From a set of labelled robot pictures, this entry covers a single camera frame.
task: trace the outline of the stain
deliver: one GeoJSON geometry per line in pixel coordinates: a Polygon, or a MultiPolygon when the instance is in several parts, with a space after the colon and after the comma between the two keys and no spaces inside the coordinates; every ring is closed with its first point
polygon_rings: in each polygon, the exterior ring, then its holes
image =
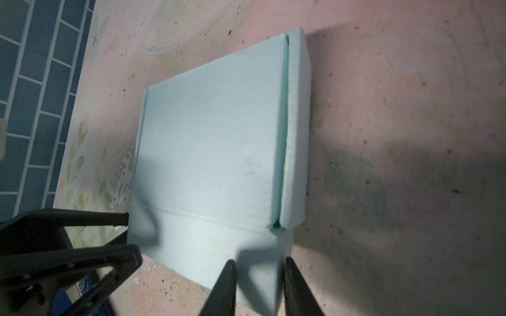
{"type": "Polygon", "coordinates": [[[471,12],[473,12],[473,14],[476,16],[476,20],[478,20],[478,26],[480,27],[480,31],[481,31],[481,36],[483,37],[483,42],[485,43],[485,48],[488,47],[488,38],[487,38],[487,33],[485,32],[485,26],[483,25],[483,20],[481,18],[481,16],[476,13],[476,9],[474,7],[474,4],[471,2],[470,4],[470,8],[471,8],[471,12]]]}
{"type": "Polygon", "coordinates": [[[331,152],[327,158],[324,185],[336,198],[336,211],[371,232],[392,228],[395,221],[388,215],[387,190],[372,163],[344,151],[331,152]]]}
{"type": "Polygon", "coordinates": [[[118,35],[115,35],[112,39],[112,43],[106,49],[104,49],[104,54],[106,56],[114,54],[116,49],[119,47],[119,44],[118,35]]]}
{"type": "Polygon", "coordinates": [[[323,119],[319,117],[320,110],[323,104],[318,100],[318,92],[311,91],[311,106],[310,106],[310,121],[309,127],[311,129],[319,129],[323,125],[323,119]]]}
{"type": "Polygon", "coordinates": [[[448,133],[456,133],[460,132],[459,128],[454,125],[446,115],[441,112],[437,107],[433,107],[427,110],[427,112],[422,115],[423,120],[429,121],[431,124],[439,127],[448,133]]]}
{"type": "Polygon", "coordinates": [[[458,159],[446,151],[433,151],[409,139],[387,141],[385,147],[394,163],[405,169],[420,185],[479,199],[490,190],[486,170],[473,161],[458,159]]]}

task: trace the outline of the pink surface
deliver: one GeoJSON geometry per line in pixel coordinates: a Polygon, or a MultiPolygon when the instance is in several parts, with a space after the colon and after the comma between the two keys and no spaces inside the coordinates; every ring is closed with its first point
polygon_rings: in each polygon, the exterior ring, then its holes
{"type": "MultiPolygon", "coordinates": [[[[88,44],[69,131],[78,137],[89,121],[86,159],[69,182],[62,169],[56,207],[72,207],[72,188],[95,193],[83,209],[127,210],[143,89],[302,26],[312,118],[307,220],[293,257],[323,311],[503,313],[505,2],[238,1],[202,34],[144,56],[158,4],[97,1],[98,25],[109,22],[96,56],[88,44]],[[86,180],[97,165],[99,181],[86,180]]],[[[114,294],[120,313],[197,314],[202,291],[178,279],[170,301],[173,274],[148,273],[148,262],[139,285],[131,278],[114,294]]]]}

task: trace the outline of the white grout line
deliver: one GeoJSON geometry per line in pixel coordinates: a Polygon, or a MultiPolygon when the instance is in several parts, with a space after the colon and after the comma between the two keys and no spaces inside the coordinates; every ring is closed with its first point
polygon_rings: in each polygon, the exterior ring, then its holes
{"type": "Polygon", "coordinates": [[[68,22],[63,21],[62,19],[60,19],[60,23],[63,23],[63,24],[65,24],[66,26],[68,26],[68,27],[70,27],[71,29],[73,29],[74,31],[79,32],[79,29],[78,29],[77,27],[73,26],[72,24],[70,24],[70,23],[68,23],[68,22]]]}
{"type": "Polygon", "coordinates": [[[69,64],[64,63],[64,62],[62,62],[61,60],[58,60],[58,59],[56,59],[56,58],[54,58],[54,57],[53,57],[53,58],[51,58],[51,60],[52,60],[52,61],[54,61],[54,62],[57,62],[57,63],[58,63],[58,64],[60,64],[60,65],[65,66],[65,67],[72,68],[72,66],[70,66],[69,64]]]}
{"type": "Polygon", "coordinates": [[[49,166],[41,166],[41,165],[28,165],[28,168],[37,168],[37,169],[49,169],[49,166]]]}
{"type": "Polygon", "coordinates": [[[29,140],[29,139],[30,139],[30,136],[25,136],[25,135],[12,134],[12,133],[7,133],[6,135],[7,135],[7,136],[10,136],[10,137],[24,138],[24,139],[26,139],[26,140],[29,140]]]}
{"type": "Polygon", "coordinates": [[[11,42],[12,44],[16,44],[17,46],[21,46],[20,42],[15,41],[15,40],[13,40],[11,38],[8,38],[7,36],[3,36],[3,35],[0,34],[0,38],[6,40],[8,42],[11,42]]]}
{"type": "MultiPolygon", "coordinates": [[[[86,3],[85,3],[86,8],[89,5],[90,5],[90,0],[86,0],[86,3]]],[[[67,112],[68,96],[70,95],[70,87],[72,86],[72,79],[74,77],[75,65],[77,62],[77,55],[79,55],[79,48],[81,46],[82,33],[85,29],[86,14],[87,14],[87,11],[84,10],[82,13],[81,27],[79,29],[79,35],[77,36],[77,43],[75,44],[74,58],[72,59],[72,68],[70,68],[70,75],[69,75],[69,80],[67,83],[67,93],[65,94],[65,101],[63,102],[63,110],[62,110],[62,114],[61,114],[60,124],[58,124],[58,131],[56,132],[56,139],[57,140],[60,139],[60,136],[62,133],[62,127],[63,127],[63,120],[65,119],[65,113],[67,112]]],[[[53,155],[51,157],[51,164],[49,166],[49,172],[48,172],[48,177],[46,179],[46,187],[44,188],[44,196],[42,197],[41,207],[44,207],[46,205],[46,200],[48,198],[49,184],[51,183],[53,169],[55,168],[56,151],[58,150],[59,143],[60,142],[55,142],[55,146],[53,148],[53,155]]]]}
{"type": "MultiPolygon", "coordinates": [[[[58,16],[56,19],[57,21],[60,20],[62,17],[64,4],[65,4],[65,0],[60,0],[60,7],[58,8],[58,16]]],[[[28,171],[28,163],[29,163],[30,157],[31,157],[31,151],[33,148],[33,140],[35,139],[35,132],[37,131],[38,117],[40,116],[40,108],[42,106],[42,100],[44,99],[44,93],[46,92],[46,85],[48,83],[48,77],[49,77],[49,68],[51,66],[51,58],[53,57],[53,52],[55,51],[56,36],[58,35],[59,28],[60,28],[60,23],[56,23],[55,29],[53,30],[53,37],[51,39],[51,45],[49,46],[48,58],[46,60],[46,68],[44,70],[44,78],[42,80],[42,87],[40,88],[40,93],[38,95],[38,102],[37,102],[37,109],[35,111],[35,118],[33,119],[32,133],[30,136],[30,141],[28,142],[28,150],[26,151],[26,158],[25,158],[25,165],[23,167],[23,173],[21,174],[21,181],[19,184],[19,194],[18,194],[18,198],[16,199],[16,206],[14,207],[14,213],[12,214],[12,217],[15,217],[19,213],[19,205],[21,204],[21,197],[23,196],[23,189],[25,186],[26,172],[28,171]]],[[[41,208],[44,207],[45,202],[46,202],[46,199],[43,200],[41,208]]]]}
{"type": "Polygon", "coordinates": [[[58,115],[58,114],[53,114],[53,113],[50,113],[50,112],[46,112],[46,111],[40,111],[41,114],[45,114],[45,115],[49,115],[49,116],[53,116],[53,117],[62,117],[61,115],[58,115]]]}
{"type": "Polygon", "coordinates": [[[33,83],[42,84],[42,82],[40,82],[38,80],[35,80],[35,79],[32,79],[32,78],[28,78],[28,77],[23,76],[23,75],[18,75],[18,78],[25,79],[26,81],[30,81],[30,82],[33,82],[33,83]]]}
{"type": "Polygon", "coordinates": [[[33,7],[35,6],[35,0],[32,0],[28,6],[28,12],[26,13],[25,26],[23,28],[23,35],[21,36],[21,43],[18,51],[18,58],[16,59],[16,66],[14,66],[14,76],[12,77],[11,89],[9,90],[9,99],[7,100],[7,108],[5,109],[4,119],[9,120],[11,115],[12,100],[14,99],[14,90],[18,83],[19,69],[21,68],[21,61],[25,54],[26,38],[28,37],[28,30],[30,28],[31,16],[33,13],[33,7]]]}

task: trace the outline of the blue object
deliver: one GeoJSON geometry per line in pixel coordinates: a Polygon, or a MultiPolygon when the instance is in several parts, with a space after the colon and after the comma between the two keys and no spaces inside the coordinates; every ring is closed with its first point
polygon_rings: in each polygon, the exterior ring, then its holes
{"type": "Polygon", "coordinates": [[[299,28],[147,89],[129,243],[207,288],[234,259],[237,302],[275,314],[305,218],[310,88],[299,28]]]}
{"type": "Polygon", "coordinates": [[[72,306],[72,301],[68,298],[67,293],[63,290],[57,290],[51,304],[51,315],[60,316],[70,306],[72,306]]]}

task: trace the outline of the painted leaf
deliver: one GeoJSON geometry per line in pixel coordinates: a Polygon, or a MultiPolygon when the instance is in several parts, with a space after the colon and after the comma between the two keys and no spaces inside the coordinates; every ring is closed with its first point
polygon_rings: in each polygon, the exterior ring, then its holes
{"type": "Polygon", "coordinates": [[[107,147],[104,147],[104,150],[102,151],[102,163],[105,161],[105,155],[107,155],[107,147]]]}
{"type": "Polygon", "coordinates": [[[75,167],[77,170],[81,169],[82,164],[85,162],[85,157],[81,155],[75,162],[75,167]]]}
{"type": "Polygon", "coordinates": [[[97,168],[95,168],[95,182],[100,182],[100,166],[97,166],[97,168]]]}
{"type": "Polygon", "coordinates": [[[102,22],[102,25],[100,26],[100,29],[98,30],[97,32],[97,37],[98,38],[101,38],[104,33],[105,33],[105,29],[107,28],[107,23],[109,22],[109,18],[105,19],[104,22],[102,22]]]}
{"type": "Polygon", "coordinates": [[[98,228],[98,233],[100,236],[100,244],[105,245],[107,242],[105,241],[105,226],[100,226],[98,228]]]}
{"type": "Polygon", "coordinates": [[[104,192],[104,206],[105,206],[105,208],[108,208],[109,204],[111,204],[111,202],[112,202],[112,198],[111,198],[109,192],[105,191],[104,192]]]}
{"type": "Polygon", "coordinates": [[[80,209],[84,209],[85,208],[85,197],[82,196],[82,194],[79,194],[78,197],[77,197],[77,204],[79,206],[80,209]]]}
{"type": "Polygon", "coordinates": [[[95,18],[93,19],[93,22],[92,22],[92,29],[91,29],[91,34],[97,34],[97,31],[98,31],[98,15],[95,15],[95,18]]]}
{"type": "Polygon", "coordinates": [[[70,202],[73,195],[74,195],[74,189],[68,189],[67,194],[65,194],[65,201],[70,202]]]}
{"type": "Polygon", "coordinates": [[[105,190],[105,181],[102,182],[102,184],[100,185],[100,189],[98,189],[98,194],[102,194],[105,190]]]}

